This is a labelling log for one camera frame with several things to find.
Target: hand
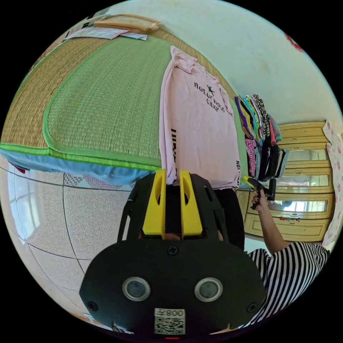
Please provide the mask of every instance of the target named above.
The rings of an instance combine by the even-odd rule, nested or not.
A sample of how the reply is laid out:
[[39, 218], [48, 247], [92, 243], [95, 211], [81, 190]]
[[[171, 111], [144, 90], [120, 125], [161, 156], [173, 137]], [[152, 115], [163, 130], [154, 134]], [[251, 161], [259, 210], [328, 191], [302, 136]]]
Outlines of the hand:
[[255, 204], [257, 202], [259, 202], [259, 204], [255, 207], [255, 210], [257, 212], [262, 212], [266, 209], [268, 209], [268, 201], [267, 198], [265, 197], [264, 191], [263, 189], [261, 189], [260, 191], [260, 195], [258, 194], [258, 192], [254, 192], [254, 198], [252, 203]]

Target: wooden cabinet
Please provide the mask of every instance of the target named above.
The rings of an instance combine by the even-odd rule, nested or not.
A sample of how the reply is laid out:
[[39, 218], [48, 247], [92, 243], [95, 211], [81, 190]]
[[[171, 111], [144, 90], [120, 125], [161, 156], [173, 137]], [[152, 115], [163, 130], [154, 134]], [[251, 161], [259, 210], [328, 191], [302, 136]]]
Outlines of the wooden cabinet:
[[247, 209], [249, 206], [249, 194], [251, 192], [248, 190], [237, 190], [236, 195], [239, 202], [239, 207], [242, 212], [243, 221], [245, 220], [245, 215], [247, 214]]
[[326, 143], [328, 139], [323, 133], [324, 121], [279, 125], [282, 144], [293, 143]]
[[287, 168], [329, 168], [330, 160], [326, 143], [278, 144], [289, 150]]
[[277, 193], [333, 193], [331, 168], [288, 168], [276, 179]]
[[[330, 219], [306, 219], [297, 221], [283, 221], [273, 218], [284, 240], [290, 242], [319, 242], [329, 226]], [[246, 233], [263, 236], [260, 219], [257, 214], [247, 213], [244, 230]]]
[[[289, 153], [284, 173], [276, 179], [275, 201], [269, 208], [288, 241], [319, 242], [332, 219], [335, 195], [324, 124], [317, 121], [279, 125], [282, 140], [278, 146]], [[248, 193], [248, 201], [246, 194], [239, 195], [244, 230], [262, 237], [258, 214], [250, 208], [254, 194]]]
[[[253, 200], [254, 193], [250, 192], [249, 202]], [[295, 219], [326, 219], [333, 213], [334, 194], [284, 194], [276, 193], [275, 201], [269, 204], [273, 217]], [[250, 207], [247, 213], [255, 214]]]

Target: woven straw mat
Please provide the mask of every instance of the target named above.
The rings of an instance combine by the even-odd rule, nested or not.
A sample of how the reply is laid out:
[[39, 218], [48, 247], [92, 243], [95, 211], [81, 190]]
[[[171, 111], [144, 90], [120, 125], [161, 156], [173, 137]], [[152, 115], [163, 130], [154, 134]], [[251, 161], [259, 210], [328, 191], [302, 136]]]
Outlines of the woven straw mat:
[[42, 125], [44, 110], [67, 76], [107, 39], [69, 39], [29, 75], [7, 114], [1, 143], [47, 148]]
[[161, 84], [170, 44], [118, 37], [85, 60], [57, 90], [43, 134], [55, 151], [160, 168]]

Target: striped shirt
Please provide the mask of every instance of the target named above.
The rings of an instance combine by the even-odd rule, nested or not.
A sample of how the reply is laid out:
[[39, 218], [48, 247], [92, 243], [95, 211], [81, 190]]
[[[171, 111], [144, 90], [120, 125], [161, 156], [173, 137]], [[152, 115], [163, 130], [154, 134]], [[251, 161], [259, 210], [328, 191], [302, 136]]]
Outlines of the striped shirt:
[[249, 254], [260, 270], [267, 298], [251, 321], [239, 328], [255, 324], [295, 301], [318, 276], [330, 251], [318, 243], [294, 242], [269, 255], [264, 249]]

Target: label sticker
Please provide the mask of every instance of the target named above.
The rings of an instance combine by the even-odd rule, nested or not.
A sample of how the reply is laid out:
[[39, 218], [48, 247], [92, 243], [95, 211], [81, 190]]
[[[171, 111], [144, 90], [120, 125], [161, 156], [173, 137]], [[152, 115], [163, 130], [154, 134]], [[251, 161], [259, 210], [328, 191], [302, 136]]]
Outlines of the label sticker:
[[155, 333], [163, 335], [184, 335], [186, 314], [184, 309], [155, 309]]

